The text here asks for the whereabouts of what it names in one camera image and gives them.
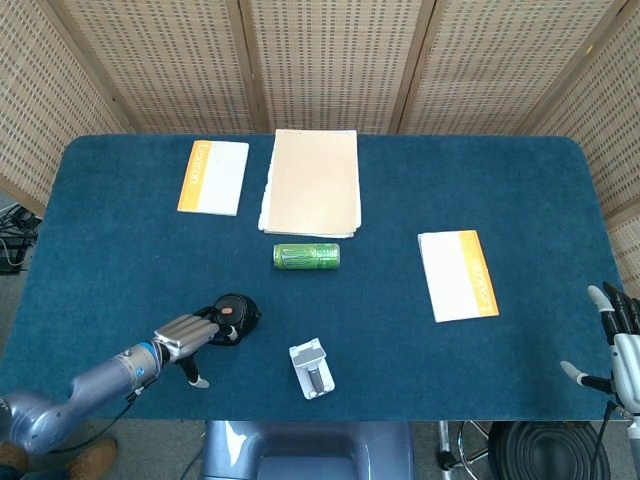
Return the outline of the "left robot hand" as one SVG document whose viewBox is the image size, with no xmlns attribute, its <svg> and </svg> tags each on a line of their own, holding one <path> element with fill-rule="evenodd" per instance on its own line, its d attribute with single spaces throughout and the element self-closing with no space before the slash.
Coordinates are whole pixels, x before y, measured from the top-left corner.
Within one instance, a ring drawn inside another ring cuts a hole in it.
<svg viewBox="0 0 640 480">
<path fill-rule="evenodd" d="M 195 388 L 207 389 L 210 384 L 197 368 L 195 354 L 205 345 L 232 346 L 240 341 L 240 333 L 230 325 L 194 314 L 184 314 L 154 331 L 152 344 L 159 357 L 160 368 L 177 364 L 188 383 Z"/>
</svg>

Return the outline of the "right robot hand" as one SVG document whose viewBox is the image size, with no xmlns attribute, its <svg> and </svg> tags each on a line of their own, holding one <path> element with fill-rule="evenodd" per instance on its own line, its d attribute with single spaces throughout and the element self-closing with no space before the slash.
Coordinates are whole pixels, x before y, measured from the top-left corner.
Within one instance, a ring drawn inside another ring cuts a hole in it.
<svg viewBox="0 0 640 480">
<path fill-rule="evenodd" d="M 578 370 L 561 361 L 565 374 L 576 384 L 607 395 L 615 395 L 630 415 L 639 415 L 639 300 L 604 282 L 599 288 L 589 285 L 587 292 L 596 305 L 611 358 L 609 379 Z"/>
</svg>

